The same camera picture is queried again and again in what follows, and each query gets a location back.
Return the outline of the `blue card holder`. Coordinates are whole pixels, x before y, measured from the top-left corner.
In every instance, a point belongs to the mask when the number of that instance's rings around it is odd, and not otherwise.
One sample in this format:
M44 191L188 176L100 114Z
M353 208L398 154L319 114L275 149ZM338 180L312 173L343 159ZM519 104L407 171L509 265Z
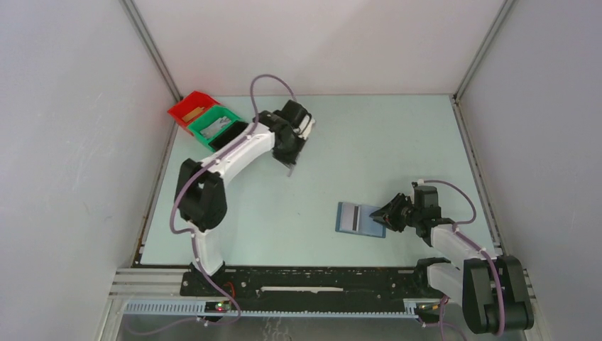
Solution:
M364 237L384 239L386 228L373 220L371 214L378 207L339 202L336 211L335 231Z

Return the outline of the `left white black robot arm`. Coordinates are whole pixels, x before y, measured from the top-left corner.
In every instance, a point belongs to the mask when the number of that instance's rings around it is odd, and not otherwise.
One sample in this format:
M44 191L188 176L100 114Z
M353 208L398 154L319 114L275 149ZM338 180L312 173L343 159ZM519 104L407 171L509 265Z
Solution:
M253 121L237 121L219 135L212 155L185 160L178 173L173 215L179 215L191 234L195 266L202 271L197 287L208 296L223 290L224 265L217 227L227 212L226 187L258 157L272 157L289 169L297 160L315 125L313 116L290 99L280 110L263 111Z

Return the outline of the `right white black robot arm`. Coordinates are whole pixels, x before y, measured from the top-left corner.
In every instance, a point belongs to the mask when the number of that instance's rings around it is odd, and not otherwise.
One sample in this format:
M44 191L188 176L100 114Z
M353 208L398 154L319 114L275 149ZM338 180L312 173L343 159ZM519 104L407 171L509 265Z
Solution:
M438 185L457 191L469 204L471 216L456 221L444 217ZM466 325L474 334L501 336L507 331L529 330L535 325L527 281L520 260L497 255L463 233L461 226L476 220L476 206L459 187L444 180L412 183L409 195L398 193L370 214L371 220L393 232L414 229L442 259L423 259L424 271L413 277L413 288L423 297L439 291L442 302L457 302Z

